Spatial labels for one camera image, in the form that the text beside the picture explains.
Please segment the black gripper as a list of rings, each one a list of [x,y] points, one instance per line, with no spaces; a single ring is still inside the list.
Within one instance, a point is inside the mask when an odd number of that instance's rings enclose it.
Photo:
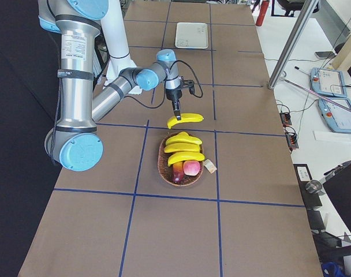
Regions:
[[[182,91],[180,89],[166,89],[166,98],[172,101],[173,113],[176,120],[181,120],[181,107],[179,99],[182,97]]]

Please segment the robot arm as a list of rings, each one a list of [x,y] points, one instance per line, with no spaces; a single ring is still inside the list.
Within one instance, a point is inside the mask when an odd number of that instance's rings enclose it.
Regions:
[[[157,53],[156,61],[139,68],[132,61],[119,1],[39,1],[40,26],[61,35],[60,117],[45,139],[53,161],[72,171],[94,167],[103,154],[98,120],[128,93],[149,91],[163,83],[176,119],[181,119],[182,82],[173,50]],[[103,35],[109,51],[109,79],[93,93],[95,39]]]

